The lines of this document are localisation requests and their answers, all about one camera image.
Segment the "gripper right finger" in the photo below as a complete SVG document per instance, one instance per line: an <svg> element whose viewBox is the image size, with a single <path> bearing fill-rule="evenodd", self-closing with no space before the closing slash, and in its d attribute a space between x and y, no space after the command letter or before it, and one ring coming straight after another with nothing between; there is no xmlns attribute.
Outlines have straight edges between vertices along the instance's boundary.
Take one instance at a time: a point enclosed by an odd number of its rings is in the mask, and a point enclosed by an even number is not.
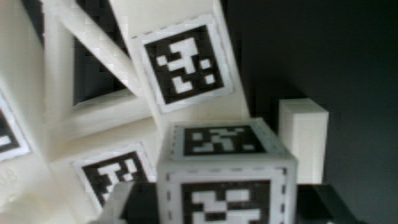
<svg viewBox="0 0 398 224"><path fill-rule="evenodd" d="M315 186L311 224L357 224L357 218L331 185Z"/></svg>

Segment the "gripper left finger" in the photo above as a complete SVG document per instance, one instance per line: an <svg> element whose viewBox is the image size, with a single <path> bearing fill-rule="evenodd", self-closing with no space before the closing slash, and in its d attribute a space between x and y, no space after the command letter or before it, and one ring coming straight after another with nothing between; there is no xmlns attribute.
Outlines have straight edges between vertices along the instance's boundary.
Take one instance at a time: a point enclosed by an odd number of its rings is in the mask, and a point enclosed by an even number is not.
<svg viewBox="0 0 398 224"><path fill-rule="evenodd" d="M123 212L133 185L133 182L121 182L116 184L101 214L87 224L128 224L123 218Z"/></svg>

